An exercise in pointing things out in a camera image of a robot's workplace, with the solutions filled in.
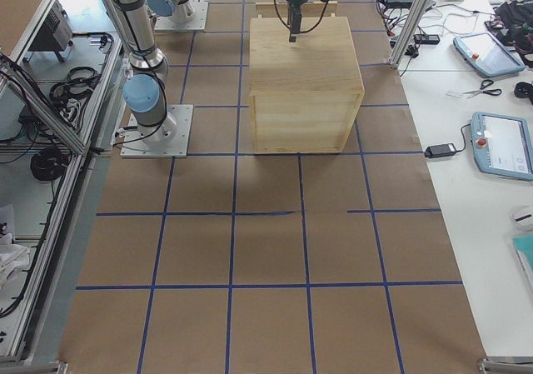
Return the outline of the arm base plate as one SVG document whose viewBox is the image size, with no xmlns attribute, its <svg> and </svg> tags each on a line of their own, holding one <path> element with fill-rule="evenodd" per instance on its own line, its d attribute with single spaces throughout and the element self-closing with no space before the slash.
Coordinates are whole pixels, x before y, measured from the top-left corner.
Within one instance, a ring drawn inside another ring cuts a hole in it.
<svg viewBox="0 0 533 374">
<path fill-rule="evenodd" d="M 135 129 L 126 132 L 120 145 L 123 158 L 166 158 L 187 156 L 192 127 L 194 106 L 179 104 L 167 106 L 167 118 L 160 127 L 149 129 L 138 126 L 131 113 L 129 126 Z"/>
<path fill-rule="evenodd" d="M 169 17 L 158 16 L 156 32 L 203 32 L 207 25 L 207 0 L 189 0 L 180 4 Z"/>
</svg>

